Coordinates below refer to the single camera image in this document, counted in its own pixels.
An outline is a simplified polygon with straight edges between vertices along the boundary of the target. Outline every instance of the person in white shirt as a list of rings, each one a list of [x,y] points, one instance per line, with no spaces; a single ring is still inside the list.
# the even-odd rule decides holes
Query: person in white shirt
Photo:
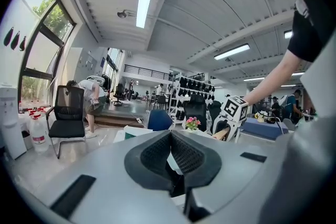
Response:
[[[156,95],[161,95],[161,93],[163,92],[163,84],[160,84],[160,86],[157,87],[156,89]]]
[[[97,83],[89,80],[82,80],[80,83],[70,80],[67,83],[67,88],[79,87],[84,90],[84,110],[85,118],[87,119],[89,126],[85,128],[87,131],[86,138],[92,138],[97,136],[95,134],[95,117],[99,116],[106,103],[106,97],[104,90]]]

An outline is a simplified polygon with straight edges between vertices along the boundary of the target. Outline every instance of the flower bouquet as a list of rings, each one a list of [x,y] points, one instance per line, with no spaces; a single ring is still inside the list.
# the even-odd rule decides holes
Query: flower bouquet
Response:
[[[201,122],[196,117],[190,117],[187,119],[185,126],[189,132],[194,133],[197,131],[200,124]]]

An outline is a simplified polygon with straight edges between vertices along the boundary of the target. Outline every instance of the chair armrest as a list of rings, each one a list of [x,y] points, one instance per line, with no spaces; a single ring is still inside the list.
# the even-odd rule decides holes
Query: chair armrest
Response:
[[[47,127],[48,127],[48,132],[50,132],[50,127],[49,127],[49,114],[51,113],[51,111],[54,110],[54,106],[52,106],[46,113],[46,120],[47,120]]]

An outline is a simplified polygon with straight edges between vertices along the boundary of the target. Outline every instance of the blue chair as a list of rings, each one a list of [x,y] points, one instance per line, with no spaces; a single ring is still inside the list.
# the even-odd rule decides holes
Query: blue chair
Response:
[[[165,110],[154,109],[149,113],[148,129],[153,131],[168,130],[173,120]]]

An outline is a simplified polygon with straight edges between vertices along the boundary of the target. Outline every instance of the tree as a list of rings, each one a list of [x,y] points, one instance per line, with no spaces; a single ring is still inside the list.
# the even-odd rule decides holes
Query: tree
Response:
[[[41,16],[53,1],[43,0],[39,7],[33,7],[33,11]],[[62,40],[71,26],[58,5],[51,10],[43,23]]]

